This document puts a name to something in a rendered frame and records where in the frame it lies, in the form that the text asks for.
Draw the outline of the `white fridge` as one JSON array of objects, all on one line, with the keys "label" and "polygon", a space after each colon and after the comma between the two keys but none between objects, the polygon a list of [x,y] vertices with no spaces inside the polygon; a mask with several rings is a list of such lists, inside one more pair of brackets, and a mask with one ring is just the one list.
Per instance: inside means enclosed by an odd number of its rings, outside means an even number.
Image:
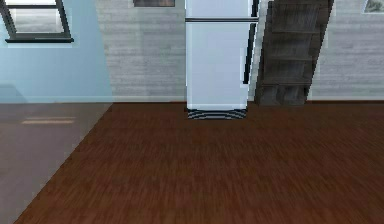
[{"label": "white fridge", "polygon": [[190,119],[243,119],[252,0],[186,0],[186,102]]}]

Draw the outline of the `dark wooden shelf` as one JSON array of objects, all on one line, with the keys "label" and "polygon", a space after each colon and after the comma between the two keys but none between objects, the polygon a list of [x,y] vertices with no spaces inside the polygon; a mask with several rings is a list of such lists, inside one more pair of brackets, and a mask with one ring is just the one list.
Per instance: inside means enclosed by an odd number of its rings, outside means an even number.
[{"label": "dark wooden shelf", "polygon": [[255,103],[303,105],[308,97],[334,0],[268,3]]}]

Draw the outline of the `black framed window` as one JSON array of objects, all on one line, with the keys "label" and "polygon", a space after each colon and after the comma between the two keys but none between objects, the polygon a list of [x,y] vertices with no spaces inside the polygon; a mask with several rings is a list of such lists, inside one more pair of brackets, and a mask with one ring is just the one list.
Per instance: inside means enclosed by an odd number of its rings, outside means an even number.
[{"label": "black framed window", "polygon": [[72,43],[63,0],[0,0],[7,43]]}]

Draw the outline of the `dark framed wall picture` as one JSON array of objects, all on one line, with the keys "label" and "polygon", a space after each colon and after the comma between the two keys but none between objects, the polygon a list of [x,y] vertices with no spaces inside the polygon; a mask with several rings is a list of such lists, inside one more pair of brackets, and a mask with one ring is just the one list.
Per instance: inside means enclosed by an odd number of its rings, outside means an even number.
[{"label": "dark framed wall picture", "polygon": [[133,0],[134,7],[175,7],[175,0]]}]

